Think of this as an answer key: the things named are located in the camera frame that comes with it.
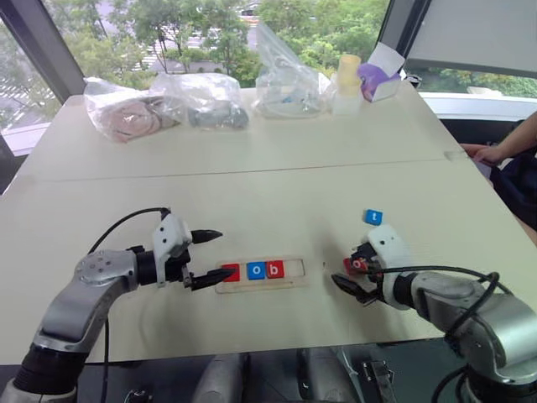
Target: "window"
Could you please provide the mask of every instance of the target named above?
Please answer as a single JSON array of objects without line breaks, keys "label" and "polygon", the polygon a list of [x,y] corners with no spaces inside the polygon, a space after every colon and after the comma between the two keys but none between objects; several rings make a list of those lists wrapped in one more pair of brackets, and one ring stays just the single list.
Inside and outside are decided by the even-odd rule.
[{"label": "window", "polygon": [[2,21],[0,50],[0,146],[9,147],[14,155],[27,154],[60,103]]},{"label": "window", "polygon": [[159,71],[223,72],[255,86],[264,21],[330,75],[344,53],[366,60],[388,0],[44,0],[86,76],[148,88]]},{"label": "window", "polygon": [[421,92],[537,98],[537,80],[533,78],[442,68],[411,67],[406,72],[421,77]]}]

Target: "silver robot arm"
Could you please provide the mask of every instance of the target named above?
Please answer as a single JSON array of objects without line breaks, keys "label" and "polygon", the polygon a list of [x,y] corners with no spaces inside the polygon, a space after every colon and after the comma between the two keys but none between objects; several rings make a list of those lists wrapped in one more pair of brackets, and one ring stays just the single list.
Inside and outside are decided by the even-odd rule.
[{"label": "silver robot arm", "polygon": [[212,230],[191,232],[182,220],[167,214],[154,231],[154,251],[134,247],[88,254],[50,304],[0,403],[74,401],[76,381],[113,302],[139,285],[182,281],[185,287],[198,290],[226,279],[232,270],[211,270],[195,277],[186,267],[191,243],[221,235]]},{"label": "silver robot arm", "polygon": [[427,271],[386,272],[412,266],[408,248],[388,225],[369,233],[367,242],[352,255],[351,265],[355,260],[355,268],[365,263],[380,266],[380,270],[358,276],[333,275],[336,284],[364,305],[380,300],[400,310],[414,308],[446,332],[446,341],[468,363],[474,397],[526,401],[537,394],[537,315],[521,300],[510,292],[493,293],[461,322],[486,292],[481,282],[431,271],[434,266]]}]

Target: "clear plastic bag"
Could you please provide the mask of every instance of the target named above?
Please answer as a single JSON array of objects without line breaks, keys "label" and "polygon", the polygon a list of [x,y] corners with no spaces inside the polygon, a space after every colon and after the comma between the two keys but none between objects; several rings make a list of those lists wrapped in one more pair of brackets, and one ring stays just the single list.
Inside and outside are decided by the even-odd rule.
[{"label": "clear plastic bag", "polygon": [[257,27],[263,69],[255,109],[267,118],[312,118],[326,111],[330,80],[307,65],[267,25]]},{"label": "clear plastic bag", "polygon": [[[200,128],[245,128],[248,114],[242,107],[241,87],[218,73],[159,74],[149,92],[179,98],[189,123]],[[166,110],[173,111],[173,105]]]},{"label": "clear plastic bag", "polygon": [[100,78],[86,78],[84,100],[96,129],[122,143],[170,128],[182,120],[180,100],[118,86]]}]

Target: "person's arm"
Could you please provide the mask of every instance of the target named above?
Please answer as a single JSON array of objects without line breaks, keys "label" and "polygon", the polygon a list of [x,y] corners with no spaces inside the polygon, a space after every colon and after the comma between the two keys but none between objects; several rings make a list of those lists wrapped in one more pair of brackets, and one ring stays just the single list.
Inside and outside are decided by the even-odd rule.
[{"label": "person's arm", "polygon": [[497,146],[461,144],[475,161],[497,165],[537,145],[537,112],[533,113]]}]

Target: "person's hand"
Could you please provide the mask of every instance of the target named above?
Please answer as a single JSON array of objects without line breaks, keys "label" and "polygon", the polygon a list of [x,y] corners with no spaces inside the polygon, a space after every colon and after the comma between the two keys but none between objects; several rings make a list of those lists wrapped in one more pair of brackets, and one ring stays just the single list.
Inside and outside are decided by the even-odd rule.
[{"label": "person's hand", "polygon": [[498,146],[482,144],[461,144],[468,156],[476,162],[495,166],[505,160],[503,150]]}]

